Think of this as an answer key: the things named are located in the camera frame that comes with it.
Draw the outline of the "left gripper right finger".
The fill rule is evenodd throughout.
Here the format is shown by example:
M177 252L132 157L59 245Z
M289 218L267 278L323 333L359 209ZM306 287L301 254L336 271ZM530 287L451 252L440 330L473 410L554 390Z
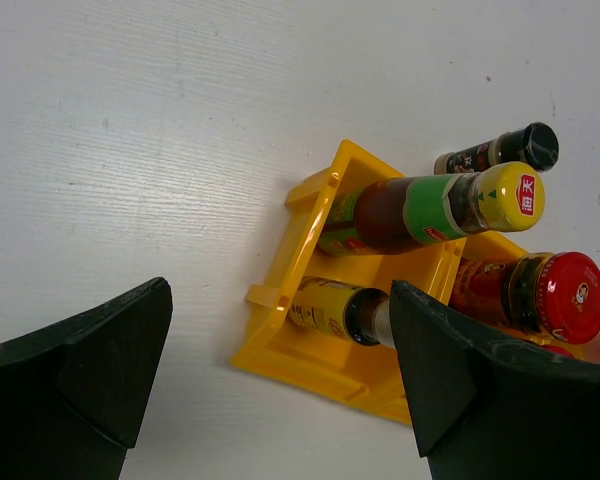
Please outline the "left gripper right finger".
M390 321L435 479L600 479L600 365L502 333L406 281Z

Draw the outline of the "small yellow-label oil bottle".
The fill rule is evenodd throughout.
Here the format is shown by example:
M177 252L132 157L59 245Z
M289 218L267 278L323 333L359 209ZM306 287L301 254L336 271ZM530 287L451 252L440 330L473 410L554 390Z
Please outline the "small yellow-label oil bottle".
M374 317L388 301L389 296L377 288L306 276L287 316L297 326L372 347L380 344Z

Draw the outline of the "yellow-cap green-label sauce bottle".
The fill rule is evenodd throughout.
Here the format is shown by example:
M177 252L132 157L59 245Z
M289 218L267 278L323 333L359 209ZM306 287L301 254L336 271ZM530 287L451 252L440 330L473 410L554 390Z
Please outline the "yellow-cap green-label sauce bottle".
M333 256L399 255L488 231L526 231L545 203L542 179L522 162L382 180L336 196L318 247Z

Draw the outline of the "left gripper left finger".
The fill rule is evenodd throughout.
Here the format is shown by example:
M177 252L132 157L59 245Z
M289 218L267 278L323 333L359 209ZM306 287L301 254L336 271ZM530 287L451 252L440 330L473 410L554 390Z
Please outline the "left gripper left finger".
M0 343L0 479L116 479L135 447L173 311L153 278Z

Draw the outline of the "black-cap spice jar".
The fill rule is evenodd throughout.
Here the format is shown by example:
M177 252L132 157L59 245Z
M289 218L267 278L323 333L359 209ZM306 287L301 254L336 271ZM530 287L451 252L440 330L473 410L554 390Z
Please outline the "black-cap spice jar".
M556 133L549 125L534 122L493 140L439 156L434 163L434 174L483 172L509 162L523 162L538 172L546 172L556 165L558 158Z

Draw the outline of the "red-lid sauce jar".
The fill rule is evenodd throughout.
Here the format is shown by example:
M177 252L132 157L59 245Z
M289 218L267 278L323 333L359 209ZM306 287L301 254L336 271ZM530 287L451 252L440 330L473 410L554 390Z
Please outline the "red-lid sauce jar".
M541 348L543 350L552 352L554 354L562 355L562 356L565 356L568 358L574 358L574 354L571 351L569 351L568 349L565 349L563 347L557 346L557 345L546 344L546 345L541 345Z
M463 259L449 305L493 327L585 344L600 331L600 269L580 252Z

